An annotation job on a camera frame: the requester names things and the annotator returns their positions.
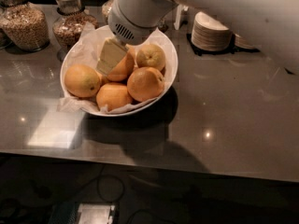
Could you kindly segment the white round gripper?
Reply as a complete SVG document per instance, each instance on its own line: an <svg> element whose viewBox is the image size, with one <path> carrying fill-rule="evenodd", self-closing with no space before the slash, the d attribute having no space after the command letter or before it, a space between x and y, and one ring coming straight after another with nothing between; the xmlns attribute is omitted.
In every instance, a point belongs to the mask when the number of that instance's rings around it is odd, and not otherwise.
<svg viewBox="0 0 299 224"><path fill-rule="evenodd" d="M176 6L172 0L114 0L108 26L116 37L105 40L96 70L108 75L126 56L128 47L125 44L142 44Z"/></svg>

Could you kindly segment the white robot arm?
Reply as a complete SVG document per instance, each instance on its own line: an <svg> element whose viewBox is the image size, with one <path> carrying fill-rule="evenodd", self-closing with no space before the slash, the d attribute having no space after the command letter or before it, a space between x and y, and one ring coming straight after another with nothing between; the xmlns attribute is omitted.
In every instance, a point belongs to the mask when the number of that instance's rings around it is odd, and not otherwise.
<svg viewBox="0 0 299 224"><path fill-rule="evenodd" d="M139 45L179 5L215 16L274 62L299 73L299 0L114 0L108 27L120 42Z"/></svg>

